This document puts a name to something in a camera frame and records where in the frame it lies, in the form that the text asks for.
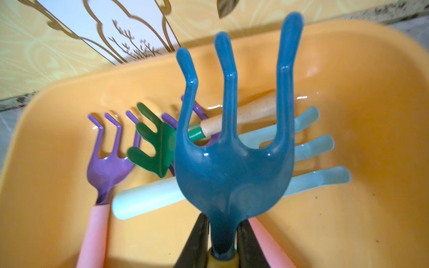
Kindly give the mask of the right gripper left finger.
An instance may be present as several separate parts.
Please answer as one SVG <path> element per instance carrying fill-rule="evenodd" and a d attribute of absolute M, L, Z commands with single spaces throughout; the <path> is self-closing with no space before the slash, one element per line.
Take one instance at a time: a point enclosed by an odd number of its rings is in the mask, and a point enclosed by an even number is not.
<path fill-rule="evenodd" d="M 207 265 L 209 220 L 201 213 L 174 268 L 205 268 Z"/>

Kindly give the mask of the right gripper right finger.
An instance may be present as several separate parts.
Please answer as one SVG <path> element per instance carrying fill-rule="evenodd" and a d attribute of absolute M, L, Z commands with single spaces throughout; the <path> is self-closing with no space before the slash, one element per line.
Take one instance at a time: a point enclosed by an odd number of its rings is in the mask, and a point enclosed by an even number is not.
<path fill-rule="evenodd" d="M 270 268 L 249 220 L 238 226 L 237 249 L 240 268 Z"/>

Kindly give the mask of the purple rake pink handle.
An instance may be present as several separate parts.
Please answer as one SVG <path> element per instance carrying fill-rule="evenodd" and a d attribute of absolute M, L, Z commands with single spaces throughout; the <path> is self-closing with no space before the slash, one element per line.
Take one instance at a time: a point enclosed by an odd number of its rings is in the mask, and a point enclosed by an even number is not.
<path fill-rule="evenodd" d="M 107 231 L 111 205 L 109 197 L 111 190 L 132 171 L 134 164 L 128 157 L 118 156 L 122 136 L 122 126 L 109 113 L 105 117 L 117 127 L 112 152 L 105 158 L 98 157 L 101 147 L 104 128 L 102 124 L 89 114 L 88 119 L 98 128 L 98 134 L 93 153 L 87 168 L 88 183 L 97 192 L 96 204 L 92 207 L 86 234 L 80 249 L 78 268 L 102 268 L 104 267 L 107 246 Z"/>
<path fill-rule="evenodd" d="M 209 118 L 205 111 L 196 102 L 194 103 L 193 111 L 201 121 Z M 163 113 L 162 120 L 177 130 L 178 122 L 171 115 Z M 213 135 L 205 146 L 212 145 L 217 141 L 219 136 L 220 134 Z M 256 217 L 250 218 L 249 223 L 271 268 L 296 268 L 296 265 L 280 247 L 279 243 L 271 236 Z"/>

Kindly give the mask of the dark blue rake yellow handle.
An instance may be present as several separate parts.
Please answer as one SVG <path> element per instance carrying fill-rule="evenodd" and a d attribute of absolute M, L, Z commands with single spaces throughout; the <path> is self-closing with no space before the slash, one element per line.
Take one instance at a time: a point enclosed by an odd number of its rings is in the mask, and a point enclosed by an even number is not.
<path fill-rule="evenodd" d="M 219 139 L 199 147 L 189 138 L 198 78 L 189 51 L 176 58 L 186 86 L 175 144 L 175 174 L 186 199 L 208 217 L 212 256 L 229 261 L 235 255 L 239 224 L 271 209 L 283 196 L 294 168 L 293 67 L 304 26 L 299 12 L 284 20 L 277 61 L 277 133 L 263 149 L 251 149 L 238 137 L 238 71 L 227 33 L 214 46 L 224 75 L 222 127 Z"/>

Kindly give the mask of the green rake wooden handle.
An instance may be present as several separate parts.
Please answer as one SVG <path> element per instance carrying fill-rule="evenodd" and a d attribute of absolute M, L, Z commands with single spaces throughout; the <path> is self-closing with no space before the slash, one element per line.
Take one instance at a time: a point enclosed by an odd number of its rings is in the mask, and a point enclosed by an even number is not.
<path fill-rule="evenodd" d="M 154 147 L 155 155 L 149 156 L 136 145 L 128 149 L 127 157 L 133 164 L 163 178 L 174 160 L 176 130 L 163 122 L 143 103 L 139 102 L 137 109 L 157 129 L 157 132 L 153 132 L 142 122 L 136 124 L 138 134 Z M 238 125 L 242 125 L 275 114 L 276 93 L 272 92 L 239 107 L 237 111 L 237 123 Z M 206 122 L 191 126 L 188 135 L 191 141 L 198 141 L 220 133 L 221 127 L 222 115 L 218 115 L 207 119 Z"/>

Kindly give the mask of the orange plastic storage tray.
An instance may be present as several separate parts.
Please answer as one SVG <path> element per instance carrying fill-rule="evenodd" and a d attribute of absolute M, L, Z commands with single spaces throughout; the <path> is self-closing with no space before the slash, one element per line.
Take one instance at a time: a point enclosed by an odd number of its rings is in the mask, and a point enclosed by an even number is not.
<path fill-rule="evenodd" d="M 320 119 L 297 135 L 335 148 L 294 174 L 344 166 L 351 182 L 283 198 L 260 217 L 298 267 L 429 265 L 429 55 L 407 35 L 364 21 L 306 26 L 294 67 L 295 111 Z M 1 174 L 1 266 L 76 266 L 97 191 L 86 178 L 97 136 L 88 119 L 114 111 L 122 150 L 138 102 L 176 115 L 185 80 L 175 55 L 52 84 L 24 109 Z"/>

